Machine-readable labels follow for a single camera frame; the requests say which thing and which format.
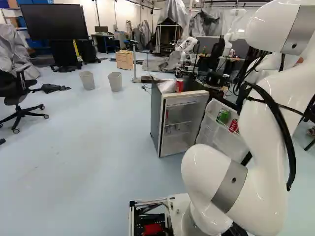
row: cardboard box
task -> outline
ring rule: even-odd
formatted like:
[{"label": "cardboard box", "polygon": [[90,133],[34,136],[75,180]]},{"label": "cardboard box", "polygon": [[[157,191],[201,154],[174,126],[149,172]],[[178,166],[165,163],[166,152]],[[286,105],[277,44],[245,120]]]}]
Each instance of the cardboard box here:
[{"label": "cardboard box", "polygon": [[18,4],[16,3],[16,0],[8,0],[8,4],[10,8],[18,8]]},{"label": "cardboard box", "polygon": [[116,52],[117,68],[131,70],[133,69],[133,54],[131,51],[120,50]]},{"label": "cardboard box", "polygon": [[19,27],[18,20],[16,17],[6,17],[6,21],[8,22],[8,24],[14,25],[15,28]]}]

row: soda can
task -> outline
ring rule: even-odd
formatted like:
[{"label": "soda can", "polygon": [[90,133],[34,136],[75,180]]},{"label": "soda can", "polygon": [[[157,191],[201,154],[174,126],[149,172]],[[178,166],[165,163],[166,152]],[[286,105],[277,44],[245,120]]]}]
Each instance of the soda can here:
[{"label": "soda can", "polygon": [[223,111],[224,111],[223,109],[219,110],[219,113],[218,113],[218,115],[217,115],[217,122],[220,121],[220,117],[221,117]]},{"label": "soda can", "polygon": [[232,123],[231,123],[228,130],[232,133],[238,132],[238,120],[237,119],[232,120]]},{"label": "soda can", "polygon": [[184,90],[184,80],[181,78],[176,79],[175,91],[182,92]]},{"label": "soda can", "polygon": [[227,124],[228,123],[228,120],[230,118],[230,111],[229,110],[223,110],[221,116],[220,116],[220,119],[219,121],[223,124]]}]

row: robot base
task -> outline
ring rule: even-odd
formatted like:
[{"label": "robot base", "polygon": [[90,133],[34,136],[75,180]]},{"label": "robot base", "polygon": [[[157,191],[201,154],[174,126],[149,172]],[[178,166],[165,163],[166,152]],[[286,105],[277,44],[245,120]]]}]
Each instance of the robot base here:
[{"label": "robot base", "polygon": [[[163,229],[163,232],[156,235],[207,236],[194,224],[190,216],[189,204],[190,198],[187,193],[175,194],[153,201],[130,201],[129,236],[142,235],[144,229],[152,224],[160,224]],[[138,214],[144,207],[152,208],[154,213],[150,214],[150,218],[146,214]],[[222,236],[234,235],[248,236],[245,230],[233,223],[231,228]]]}]

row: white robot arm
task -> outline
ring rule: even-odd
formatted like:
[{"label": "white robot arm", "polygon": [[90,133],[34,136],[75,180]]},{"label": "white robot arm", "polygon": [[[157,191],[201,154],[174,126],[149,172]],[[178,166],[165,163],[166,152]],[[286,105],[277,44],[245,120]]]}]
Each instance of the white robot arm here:
[{"label": "white robot arm", "polygon": [[182,52],[181,61],[184,61],[186,59],[186,54],[193,49],[194,45],[197,42],[197,39],[193,37],[188,37],[178,47],[175,47],[175,51]]},{"label": "white robot arm", "polygon": [[228,56],[230,54],[230,51],[232,49],[231,41],[235,41],[237,39],[245,39],[245,30],[239,28],[238,23],[246,14],[246,10],[243,8],[235,8],[230,11],[230,14],[234,16],[235,18],[231,24],[231,28],[224,35],[225,49],[223,52],[223,56]]},{"label": "white robot arm", "polygon": [[[313,0],[274,0],[249,20],[247,43],[270,52],[300,55],[315,25]],[[315,45],[303,64],[258,82],[278,103],[304,112],[315,92]],[[263,100],[255,90],[250,96]],[[301,115],[281,108],[290,135]],[[265,103],[246,101],[239,118],[240,134],[255,167],[248,169],[220,151],[194,145],[184,155],[182,177],[191,199],[189,214],[207,235],[220,235],[235,221],[248,232],[274,236],[287,212],[285,165],[287,152],[275,116]]]},{"label": "white robot arm", "polygon": [[[281,65],[281,53],[272,53],[264,57],[261,63],[253,70],[246,78],[245,81],[256,84],[261,79],[268,75],[277,73]],[[299,60],[300,56],[286,55],[284,60],[283,69],[292,68]],[[259,59],[254,60],[248,67],[249,71]]]}]

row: mini fridge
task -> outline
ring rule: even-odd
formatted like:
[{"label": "mini fridge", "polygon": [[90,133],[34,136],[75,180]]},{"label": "mini fridge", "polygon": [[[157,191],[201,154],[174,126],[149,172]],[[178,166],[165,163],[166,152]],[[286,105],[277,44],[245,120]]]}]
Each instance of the mini fridge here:
[{"label": "mini fridge", "polygon": [[174,92],[174,80],[152,83],[151,137],[164,157],[186,151],[196,140],[209,93]]},{"label": "mini fridge", "polygon": [[[174,80],[152,82],[151,137],[158,157],[185,152],[194,144],[211,146],[241,163],[248,148],[230,126],[237,112],[212,99],[205,90],[175,93]],[[226,111],[225,122],[218,114]]]}]

